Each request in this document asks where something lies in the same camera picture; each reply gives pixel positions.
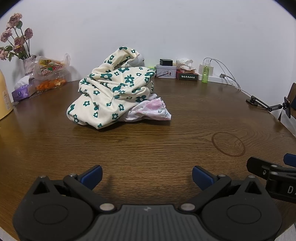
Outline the plastic bag of oranges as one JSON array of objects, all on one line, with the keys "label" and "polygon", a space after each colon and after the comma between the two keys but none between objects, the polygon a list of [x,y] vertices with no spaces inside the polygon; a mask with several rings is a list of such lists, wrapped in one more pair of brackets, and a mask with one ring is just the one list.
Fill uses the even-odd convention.
[{"label": "plastic bag of oranges", "polygon": [[63,60],[38,56],[34,65],[33,81],[36,91],[41,93],[65,85],[70,78],[70,60],[68,53],[64,55]]}]

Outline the white robot speaker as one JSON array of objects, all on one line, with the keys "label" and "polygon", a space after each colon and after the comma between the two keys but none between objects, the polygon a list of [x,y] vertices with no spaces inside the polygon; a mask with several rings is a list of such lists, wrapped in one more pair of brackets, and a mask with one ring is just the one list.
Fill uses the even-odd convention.
[{"label": "white robot speaker", "polygon": [[130,67],[144,67],[144,57],[142,54],[138,54],[128,65]]}]

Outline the purple tissue pack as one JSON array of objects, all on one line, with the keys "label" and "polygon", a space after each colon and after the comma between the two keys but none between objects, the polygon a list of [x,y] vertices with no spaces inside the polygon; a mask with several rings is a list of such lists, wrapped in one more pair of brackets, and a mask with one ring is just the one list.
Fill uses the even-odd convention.
[{"label": "purple tissue pack", "polygon": [[29,98],[36,92],[36,87],[33,83],[34,78],[24,76],[15,84],[15,90],[11,93],[14,102],[22,101]]}]

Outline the yellow container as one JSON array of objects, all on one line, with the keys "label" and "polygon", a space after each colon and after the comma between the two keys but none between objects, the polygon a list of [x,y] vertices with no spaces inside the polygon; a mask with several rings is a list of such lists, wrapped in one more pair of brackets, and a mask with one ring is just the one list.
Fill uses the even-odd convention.
[{"label": "yellow container", "polygon": [[13,110],[3,73],[0,71],[0,120]]}]

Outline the white power strip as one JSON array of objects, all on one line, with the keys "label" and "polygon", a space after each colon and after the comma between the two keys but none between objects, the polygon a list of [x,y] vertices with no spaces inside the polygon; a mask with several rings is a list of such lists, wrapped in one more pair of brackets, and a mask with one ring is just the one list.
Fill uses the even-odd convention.
[{"label": "white power strip", "polygon": [[218,76],[208,76],[208,82],[222,83],[227,85],[231,84],[228,80],[220,78]]}]

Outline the pink floral garment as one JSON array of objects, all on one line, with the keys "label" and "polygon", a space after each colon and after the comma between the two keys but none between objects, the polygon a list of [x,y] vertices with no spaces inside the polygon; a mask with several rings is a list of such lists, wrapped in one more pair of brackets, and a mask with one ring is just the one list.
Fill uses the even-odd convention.
[{"label": "pink floral garment", "polygon": [[171,114],[167,110],[164,101],[155,93],[148,100],[144,100],[123,114],[119,121],[131,123],[144,119],[156,121],[171,120]]}]

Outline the white floral tin box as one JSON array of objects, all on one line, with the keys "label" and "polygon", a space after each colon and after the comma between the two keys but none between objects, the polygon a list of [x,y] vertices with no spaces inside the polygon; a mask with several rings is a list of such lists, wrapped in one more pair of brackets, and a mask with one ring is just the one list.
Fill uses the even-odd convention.
[{"label": "white floral tin box", "polygon": [[176,66],[163,66],[156,65],[156,77],[157,78],[176,78],[177,67]]}]

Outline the small black box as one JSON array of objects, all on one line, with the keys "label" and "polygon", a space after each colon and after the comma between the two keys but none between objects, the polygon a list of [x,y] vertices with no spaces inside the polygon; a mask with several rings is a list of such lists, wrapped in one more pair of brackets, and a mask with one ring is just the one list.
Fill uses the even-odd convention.
[{"label": "small black box", "polygon": [[161,58],[159,60],[159,64],[161,66],[173,66],[173,61],[171,59],[163,59],[163,58]]}]

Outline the red green tissue box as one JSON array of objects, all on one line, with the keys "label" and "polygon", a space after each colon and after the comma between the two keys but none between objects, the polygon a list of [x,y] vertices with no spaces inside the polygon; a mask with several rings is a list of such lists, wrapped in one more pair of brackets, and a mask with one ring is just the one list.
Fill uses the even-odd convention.
[{"label": "red green tissue box", "polygon": [[176,77],[178,80],[198,81],[198,73],[196,73],[192,59],[177,59],[176,67]]}]

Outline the green spray bottle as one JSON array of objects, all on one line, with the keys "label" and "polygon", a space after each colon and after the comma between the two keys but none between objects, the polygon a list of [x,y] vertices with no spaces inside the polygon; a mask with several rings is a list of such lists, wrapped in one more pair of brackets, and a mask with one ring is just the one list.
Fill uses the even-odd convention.
[{"label": "green spray bottle", "polygon": [[207,83],[209,79],[209,63],[205,63],[202,72],[202,82]]}]

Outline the cream green floral garment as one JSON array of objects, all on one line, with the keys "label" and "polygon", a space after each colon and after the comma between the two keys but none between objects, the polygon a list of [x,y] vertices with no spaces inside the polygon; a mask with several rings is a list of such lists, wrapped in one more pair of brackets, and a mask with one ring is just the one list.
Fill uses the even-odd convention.
[{"label": "cream green floral garment", "polygon": [[154,92],[155,70],[133,67],[139,53],[119,47],[105,61],[79,81],[81,94],[67,109],[69,120],[76,124],[105,128],[117,122],[128,110],[148,100]]}]

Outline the pink artificial flowers vase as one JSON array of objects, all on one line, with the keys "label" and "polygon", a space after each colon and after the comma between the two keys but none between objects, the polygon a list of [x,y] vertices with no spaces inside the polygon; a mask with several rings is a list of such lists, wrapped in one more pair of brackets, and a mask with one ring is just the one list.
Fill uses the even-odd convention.
[{"label": "pink artificial flowers vase", "polygon": [[24,73],[26,76],[34,75],[34,67],[37,56],[31,54],[30,40],[33,37],[33,30],[26,28],[23,31],[23,15],[14,13],[4,32],[1,34],[1,43],[6,44],[1,47],[1,60],[11,61],[13,57],[23,61]]}]

